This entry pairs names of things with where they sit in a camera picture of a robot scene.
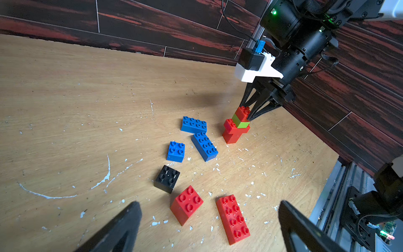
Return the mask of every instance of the blue 2x2 brick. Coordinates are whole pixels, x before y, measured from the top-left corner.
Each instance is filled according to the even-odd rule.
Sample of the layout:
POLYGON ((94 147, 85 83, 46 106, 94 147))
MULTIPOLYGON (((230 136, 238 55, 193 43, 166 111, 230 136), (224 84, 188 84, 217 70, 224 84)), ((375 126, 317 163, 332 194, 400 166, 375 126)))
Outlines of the blue 2x2 brick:
POLYGON ((206 133, 201 132, 194 134, 192 136, 192 142, 196 146, 204 161, 207 162, 217 156, 218 151, 210 139, 206 136, 206 133))
POLYGON ((182 120, 182 131, 190 132, 193 134, 207 132, 207 123, 199 119, 183 117, 182 120))
POLYGON ((170 142, 168 148, 168 155, 166 156, 166 159, 169 161, 182 163, 184 157, 185 157, 185 145, 179 144, 175 141, 170 142))

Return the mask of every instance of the red 2x2 brick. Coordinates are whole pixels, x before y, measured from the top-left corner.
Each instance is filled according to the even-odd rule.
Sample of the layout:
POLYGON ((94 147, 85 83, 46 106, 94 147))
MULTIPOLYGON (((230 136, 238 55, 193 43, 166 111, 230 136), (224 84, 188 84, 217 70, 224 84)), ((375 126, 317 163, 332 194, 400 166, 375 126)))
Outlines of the red 2x2 brick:
POLYGON ((251 235, 234 195, 219 198, 216 205, 229 245, 251 235))
POLYGON ((203 204, 202 198, 190 185, 171 205, 171 211, 179 221, 181 226, 193 215, 194 212, 203 204))

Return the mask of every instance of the cable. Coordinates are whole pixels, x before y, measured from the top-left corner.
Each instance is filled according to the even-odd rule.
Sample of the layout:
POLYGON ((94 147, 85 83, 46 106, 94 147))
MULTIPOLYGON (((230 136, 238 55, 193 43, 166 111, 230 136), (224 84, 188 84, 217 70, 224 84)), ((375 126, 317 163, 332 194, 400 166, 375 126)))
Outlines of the cable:
POLYGON ((316 72, 302 73, 302 74, 300 74, 300 75, 297 75, 296 78, 302 77, 302 76, 311 75, 311 74, 315 74, 315 73, 319 73, 319 72, 323 72, 323 71, 326 71, 326 70, 329 70, 330 68, 336 66, 336 65, 339 63, 339 59, 336 58, 336 57, 327 56, 327 55, 324 54, 324 53, 321 53, 320 56, 321 56, 322 59, 324 59, 324 60, 332 61, 333 64, 332 64, 331 66, 329 66, 329 67, 323 68, 322 70, 319 70, 319 71, 316 71, 316 72))
POLYGON ((361 217, 357 224, 355 225, 355 233, 357 234, 357 237, 361 240, 361 242, 364 244, 364 240, 361 237, 361 233, 359 232, 359 223, 361 222, 362 219, 368 217, 368 216, 378 216, 378 217, 396 217, 399 216, 400 213, 396 213, 396 214, 389 214, 389 215, 364 215, 363 217, 361 217))
POLYGON ((221 0, 221 10, 222 10, 222 15, 224 16, 225 20, 227 20, 227 22, 229 23, 229 25, 230 25, 232 28, 234 28, 235 31, 237 31, 237 32, 239 32, 239 33, 241 33, 241 34, 243 34, 243 35, 245 35, 245 36, 248 36, 251 40, 253 40, 254 42, 256 42, 256 40, 255 40, 254 38, 252 38, 250 35, 248 35, 248 34, 246 34, 246 33, 244 33, 244 32, 241 32, 240 30, 238 30, 237 28, 235 28, 235 27, 231 24, 231 22, 228 20, 228 18, 225 16, 225 13, 224 13, 224 0, 221 0))

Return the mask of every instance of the black lego brick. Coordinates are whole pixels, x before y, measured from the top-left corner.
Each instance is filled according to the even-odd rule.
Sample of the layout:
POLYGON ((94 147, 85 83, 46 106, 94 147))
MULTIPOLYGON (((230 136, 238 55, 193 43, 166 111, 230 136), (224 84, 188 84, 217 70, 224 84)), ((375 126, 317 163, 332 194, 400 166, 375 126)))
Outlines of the black lego brick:
POLYGON ((179 174, 180 172, 177 170, 164 165, 154 181, 154 186, 170 194, 175 187, 179 174))

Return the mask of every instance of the lego brick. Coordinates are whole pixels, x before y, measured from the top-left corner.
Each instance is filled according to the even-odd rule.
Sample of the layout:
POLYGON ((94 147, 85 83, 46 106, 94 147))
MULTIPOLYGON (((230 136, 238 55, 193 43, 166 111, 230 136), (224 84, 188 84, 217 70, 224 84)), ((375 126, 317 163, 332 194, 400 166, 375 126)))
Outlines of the lego brick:
POLYGON ((207 132, 207 123, 199 119, 183 117, 182 120, 182 131, 190 132, 193 134, 207 132))
POLYGON ((248 125, 248 127, 244 129, 238 129, 232 119, 227 119, 224 122, 224 128, 228 134, 244 134, 247 133, 251 127, 248 125))
POLYGON ((224 138, 227 144, 235 144, 242 134, 228 134, 227 131, 224 131, 222 137, 224 138))
POLYGON ((218 151, 210 139, 206 136, 206 133, 201 132, 194 134, 192 136, 192 142, 196 146, 196 149, 199 151, 204 161, 207 162, 217 156, 218 151))
POLYGON ((170 194, 175 187, 179 175, 180 172, 164 165, 154 181, 154 186, 170 194))
POLYGON ((250 111, 249 107, 244 107, 244 106, 238 107, 237 111, 235 111, 235 114, 237 115, 238 119, 241 122, 249 122, 247 118, 250 113, 251 113, 251 111, 250 111))
POLYGON ((249 121, 241 122, 241 120, 239 120, 239 118, 237 117, 236 114, 234 114, 234 116, 232 117, 232 121, 235 123, 235 125, 238 129, 244 129, 244 128, 248 127, 248 125, 250 123, 249 121))
POLYGON ((202 198, 200 198, 197 192, 190 185, 175 198, 170 209, 181 226, 183 226, 202 204, 202 198))
POLYGON ((182 163, 184 157, 185 157, 185 145, 182 143, 179 144, 175 141, 170 142, 168 148, 168 155, 166 156, 166 159, 169 161, 182 163))
POLYGON ((219 198, 216 205, 229 245, 251 235, 234 195, 219 198))

